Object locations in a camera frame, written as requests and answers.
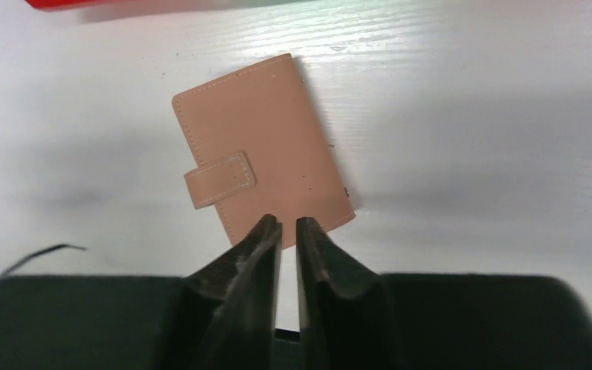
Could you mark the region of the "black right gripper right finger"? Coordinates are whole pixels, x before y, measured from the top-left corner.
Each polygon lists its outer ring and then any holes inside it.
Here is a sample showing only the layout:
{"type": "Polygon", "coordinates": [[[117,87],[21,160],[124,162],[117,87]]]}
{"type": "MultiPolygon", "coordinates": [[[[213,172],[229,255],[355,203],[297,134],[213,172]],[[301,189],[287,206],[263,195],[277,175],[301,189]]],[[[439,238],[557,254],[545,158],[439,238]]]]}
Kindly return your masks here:
{"type": "Polygon", "coordinates": [[[384,281],[313,217],[296,222],[299,324],[306,369],[397,369],[384,281]]]}

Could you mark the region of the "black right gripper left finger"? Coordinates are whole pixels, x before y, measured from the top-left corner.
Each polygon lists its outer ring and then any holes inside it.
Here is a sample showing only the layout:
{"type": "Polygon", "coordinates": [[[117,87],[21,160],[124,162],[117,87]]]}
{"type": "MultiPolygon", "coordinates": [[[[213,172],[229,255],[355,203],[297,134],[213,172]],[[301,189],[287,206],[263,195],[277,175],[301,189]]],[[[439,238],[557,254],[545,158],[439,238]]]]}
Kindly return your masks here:
{"type": "Polygon", "coordinates": [[[165,277],[156,369],[269,369],[282,224],[265,214],[247,235],[186,277],[165,277]]]}

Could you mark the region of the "tan leather card holder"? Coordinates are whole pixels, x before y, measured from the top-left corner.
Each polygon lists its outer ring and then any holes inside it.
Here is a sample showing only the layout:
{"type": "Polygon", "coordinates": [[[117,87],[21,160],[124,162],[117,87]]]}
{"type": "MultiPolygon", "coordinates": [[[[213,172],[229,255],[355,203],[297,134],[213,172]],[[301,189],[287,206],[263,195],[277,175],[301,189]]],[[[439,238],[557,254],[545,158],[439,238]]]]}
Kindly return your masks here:
{"type": "Polygon", "coordinates": [[[232,244],[266,214],[282,224],[313,217],[326,231],[354,208],[318,113],[290,54],[278,55],[173,97],[196,166],[184,179],[197,209],[214,207],[232,244]]]}

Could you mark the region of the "red bin with black card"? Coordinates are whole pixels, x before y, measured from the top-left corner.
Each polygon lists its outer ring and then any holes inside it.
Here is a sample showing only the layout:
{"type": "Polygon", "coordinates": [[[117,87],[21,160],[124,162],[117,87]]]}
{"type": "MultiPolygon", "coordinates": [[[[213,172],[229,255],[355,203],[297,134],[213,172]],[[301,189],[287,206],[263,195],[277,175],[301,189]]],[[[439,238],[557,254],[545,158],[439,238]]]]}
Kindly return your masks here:
{"type": "Polygon", "coordinates": [[[39,11],[58,12],[97,5],[117,4],[126,2],[126,0],[26,0],[26,2],[39,11]]]}

